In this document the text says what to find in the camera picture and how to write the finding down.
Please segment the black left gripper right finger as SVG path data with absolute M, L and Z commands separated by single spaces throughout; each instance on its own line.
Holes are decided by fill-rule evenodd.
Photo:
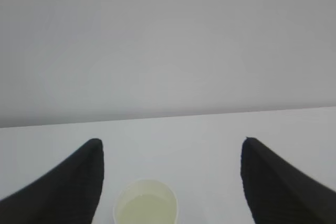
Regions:
M 335 191 L 256 138 L 242 144 L 240 175 L 255 223 L 335 223 Z

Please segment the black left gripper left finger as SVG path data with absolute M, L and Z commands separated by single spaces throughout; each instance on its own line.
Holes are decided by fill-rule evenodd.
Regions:
M 2 199 L 1 223 L 92 223 L 103 180 L 103 144 L 93 138 L 48 173 Z

